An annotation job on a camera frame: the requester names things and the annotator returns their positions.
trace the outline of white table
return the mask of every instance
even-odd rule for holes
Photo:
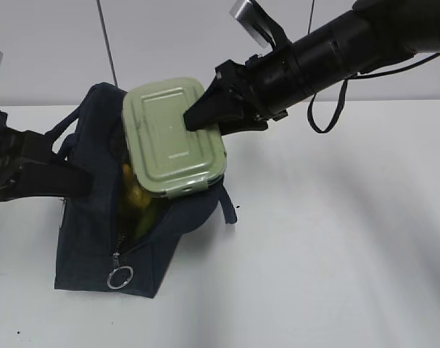
[[[327,136],[306,107],[225,137],[239,222],[183,237],[153,300],[53,290],[61,202],[0,204],[0,347],[440,347],[440,101],[349,102]]]

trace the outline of bag strap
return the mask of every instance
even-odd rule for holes
[[[94,85],[92,86],[88,93],[86,94],[86,97],[81,102],[80,106],[77,107],[71,114],[66,116],[58,125],[53,127],[49,132],[46,132],[44,135],[49,138],[53,143],[57,141],[58,138],[74,123],[79,117],[81,113],[81,107],[85,102],[87,102],[89,96],[98,88],[100,85]]]
[[[236,210],[234,209],[233,202],[231,201],[231,198],[223,185],[220,187],[219,199],[223,209],[223,214],[225,216],[225,222],[230,225],[237,223]]]

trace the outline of yellow object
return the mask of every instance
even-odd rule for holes
[[[123,165],[123,184],[125,186],[125,200],[130,206],[143,210],[149,206],[152,197],[139,186],[133,169],[127,164]]]

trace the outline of white surface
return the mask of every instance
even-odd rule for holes
[[[95,0],[0,0],[0,105],[63,105],[111,81]]]
[[[154,300],[53,290],[59,200],[0,204],[0,348],[440,347],[440,101],[349,102],[328,136],[306,106],[225,137],[239,222],[184,236]]]
[[[122,88],[192,76],[208,86],[227,59],[265,53],[229,15],[235,0],[101,0]],[[291,40],[307,33],[311,0],[260,0]],[[354,0],[317,0],[313,28]],[[0,105],[75,104],[111,81],[95,0],[0,0]],[[337,100],[339,87],[322,92]],[[356,81],[348,100],[440,99],[440,59],[412,72]]]

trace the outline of white wall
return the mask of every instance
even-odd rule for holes
[[[314,28],[353,0],[317,0]],[[122,88],[187,75],[204,85],[226,59],[262,50],[228,12],[234,0],[102,0]],[[311,0],[261,0],[296,40]],[[0,0],[0,105],[75,104],[93,84],[111,81],[94,0]],[[332,88],[321,100],[336,100]],[[353,82],[348,99],[440,99],[440,59],[402,76]]]

